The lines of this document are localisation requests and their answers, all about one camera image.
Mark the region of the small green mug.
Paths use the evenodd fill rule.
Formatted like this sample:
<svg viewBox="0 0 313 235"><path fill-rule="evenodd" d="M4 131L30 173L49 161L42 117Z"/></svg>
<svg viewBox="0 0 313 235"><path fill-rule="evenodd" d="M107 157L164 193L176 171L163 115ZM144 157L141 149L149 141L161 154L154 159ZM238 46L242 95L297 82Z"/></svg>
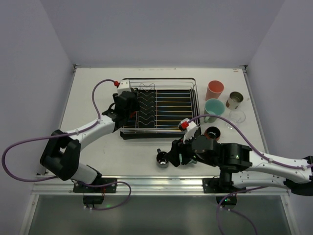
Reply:
<svg viewBox="0 0 313 235"><path fill-rule="evenodd" d="M189 158L185 154L179 153L179 163L180 165L187 165L187 164L197 164L198 162L193 158Z"/></svg>

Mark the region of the blue cup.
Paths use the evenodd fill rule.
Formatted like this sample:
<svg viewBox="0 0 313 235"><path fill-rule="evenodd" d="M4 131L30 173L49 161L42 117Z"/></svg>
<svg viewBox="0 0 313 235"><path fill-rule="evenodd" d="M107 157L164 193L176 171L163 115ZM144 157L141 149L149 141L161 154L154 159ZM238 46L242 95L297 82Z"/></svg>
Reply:
<svg viewBox="0 0 313 235"><path fill-rule="evenodd" d="M157 149L157 156L156 156L156 164L160 168L167 168L168 167L168 160L165 158L167 153L162 151L161 149Z"/></svg>

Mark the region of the orange floral bowl cup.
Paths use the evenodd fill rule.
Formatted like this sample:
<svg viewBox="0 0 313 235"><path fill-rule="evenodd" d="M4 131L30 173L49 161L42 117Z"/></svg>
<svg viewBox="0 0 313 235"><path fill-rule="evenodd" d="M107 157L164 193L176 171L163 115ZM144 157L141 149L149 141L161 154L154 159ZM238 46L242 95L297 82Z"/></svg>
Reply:
<svg viewBox="0 0 313 235"><path fill-rule="evenodd" d="M205 130L204 135L208 139L214 139L214 140L218 141L221 137L221 132L220 132L219 128L217 128L215 126L211 126Z"/></svg>

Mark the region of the tall green mug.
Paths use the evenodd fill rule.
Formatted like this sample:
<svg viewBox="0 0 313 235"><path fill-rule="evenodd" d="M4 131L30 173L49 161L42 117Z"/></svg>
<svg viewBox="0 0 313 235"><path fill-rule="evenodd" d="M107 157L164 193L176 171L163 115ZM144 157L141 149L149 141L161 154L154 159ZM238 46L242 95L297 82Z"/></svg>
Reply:
<svg viewBox="0 0 313 235"><path fill-rule="evenodd" d="M224 104L218 99L209 99L204 106L204 114L221 116L225 111Z"/></svg>

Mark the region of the clear plastic glass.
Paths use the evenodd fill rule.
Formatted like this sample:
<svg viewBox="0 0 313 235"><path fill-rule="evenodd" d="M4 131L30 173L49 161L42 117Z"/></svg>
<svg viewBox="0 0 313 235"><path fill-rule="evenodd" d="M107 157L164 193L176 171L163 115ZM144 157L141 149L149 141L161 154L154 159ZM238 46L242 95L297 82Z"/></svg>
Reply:
<svg viewBox="0 0 313 235"><path fill-rule="evenodd" d="M231 110L227 116L227 120L236 127L240 127L245 122L246 115L241 110Z"/></svg>

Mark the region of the pink plastic cup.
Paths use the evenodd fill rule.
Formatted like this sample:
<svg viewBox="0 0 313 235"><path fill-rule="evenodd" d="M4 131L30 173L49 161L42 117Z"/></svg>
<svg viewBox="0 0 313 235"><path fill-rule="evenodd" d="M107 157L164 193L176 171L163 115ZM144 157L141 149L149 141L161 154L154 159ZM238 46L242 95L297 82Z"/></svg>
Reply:
<svg viewBox="0 0 313 235"><path fill-rule="evenodd" d="M218 99L221 93L224 91L224 85L222 82L213 80L208 83L205 100Z"/></svg>

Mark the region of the white brown steel tumbler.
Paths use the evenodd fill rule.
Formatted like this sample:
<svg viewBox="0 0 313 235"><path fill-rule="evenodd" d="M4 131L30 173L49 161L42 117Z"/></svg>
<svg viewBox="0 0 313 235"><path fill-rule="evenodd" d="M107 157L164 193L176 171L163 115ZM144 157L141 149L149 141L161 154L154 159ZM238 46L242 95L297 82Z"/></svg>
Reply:
<svg viewBox="0 0 313 235"><path fill-rule="evenodd" d="M244 97L240 92L231 92L225 105L227 108L235 110L240 106L243 99Z"/></svg>

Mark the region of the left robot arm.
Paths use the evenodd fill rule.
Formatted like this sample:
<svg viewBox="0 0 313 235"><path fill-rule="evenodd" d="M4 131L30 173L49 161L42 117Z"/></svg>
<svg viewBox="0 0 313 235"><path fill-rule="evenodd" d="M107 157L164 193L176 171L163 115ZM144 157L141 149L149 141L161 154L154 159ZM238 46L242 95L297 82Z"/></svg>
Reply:
<svg viewBox="0 0 313 235"><path fill-rule="evenodd" d="M113 95L112 107L104 111L94 123L86 124L71 133L54 131L40 158L40 164L63 181L75 180L91 185L101 174L80 163L80 153L89 144L125 126L139 111L137 91L123 91Z"/></svg>

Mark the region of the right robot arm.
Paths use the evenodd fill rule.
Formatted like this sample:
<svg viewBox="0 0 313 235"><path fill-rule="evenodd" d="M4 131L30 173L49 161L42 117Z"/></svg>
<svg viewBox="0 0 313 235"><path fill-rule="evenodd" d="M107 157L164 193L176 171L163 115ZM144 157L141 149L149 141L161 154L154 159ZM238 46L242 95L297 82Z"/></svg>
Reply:
<svg viewBox="0 0 313 235"><path fill-rule="evenodd" d="M234 192L247 187L278 187L293 194L313 194L312 157L288 159L257 154L249 146L218 143L200 135L190 140L174 140L164 158L175 167L192 162L218 167L220 175L209 183L214 192Z"/></svg>

